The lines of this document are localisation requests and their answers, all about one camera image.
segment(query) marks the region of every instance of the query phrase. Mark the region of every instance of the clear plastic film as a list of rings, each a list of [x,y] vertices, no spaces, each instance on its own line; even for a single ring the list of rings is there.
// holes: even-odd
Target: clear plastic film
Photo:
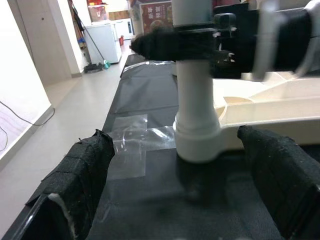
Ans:
[[[112,132],[115,156],[108,173],[109,180],[143,177],[146,174],[146,152],[176,148],[172,126],[147,128],[147,115],[116,118]]]
[[[172,61],[143,61],[143,62],[139,62],[130,66],[127,66],[124,68],[123,73],[125,73],[126,71],[130,70],[130,69],[134,69],[136,67],[139,67],[141,65],[155,65],[155,66],[159,66],[159,65],[168,65],[171,64]]]

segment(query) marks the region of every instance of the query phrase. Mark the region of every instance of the transparent tape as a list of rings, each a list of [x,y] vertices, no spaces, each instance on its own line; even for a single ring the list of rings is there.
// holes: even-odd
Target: transparent tape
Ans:
[[[172,61],[143,61],[143,62],[139,62],[130,66],[127,66],[123,69],[123,72],[125,73],[126,71],[130,70],[130,69],[134,69],[136,67],[142,66],[142,65],[169,65],[171,64]]]
[[[147,115],[116,118],[109,133],[115,156],[108,179],[143,177],[146,174],[146,152],[176,148],[172,126],[147,128]]]

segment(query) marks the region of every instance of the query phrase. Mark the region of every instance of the tiled floor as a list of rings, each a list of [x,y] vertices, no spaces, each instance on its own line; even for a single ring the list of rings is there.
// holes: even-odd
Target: tiled floor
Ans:
[[[16,219],[43,179],[78,138],[102,129],[115,96],[120,74],[131,50],[122,47],[119,64],[46,89],[56,108],[54,117],[28,140],[0,172],[0,238]]]

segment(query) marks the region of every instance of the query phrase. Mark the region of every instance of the red poster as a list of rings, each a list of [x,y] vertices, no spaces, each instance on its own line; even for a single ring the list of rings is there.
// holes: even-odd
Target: red poster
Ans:
[[[149,33],[158,27],[173,25],[171,1],[141,4],[140,11],[144,33]]]

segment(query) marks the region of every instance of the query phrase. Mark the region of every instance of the white cylindrical pole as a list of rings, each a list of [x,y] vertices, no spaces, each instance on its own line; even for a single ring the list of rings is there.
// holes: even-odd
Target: white cylindrical pole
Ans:
[[[172,14],[175,27],[210,22],[212,1],[172,0]],[[176,68],[179,111],[173,128],[177,153],[188,162],[209,162],[223,147],[214,110],[210,63],[208,60],[177,61]]]

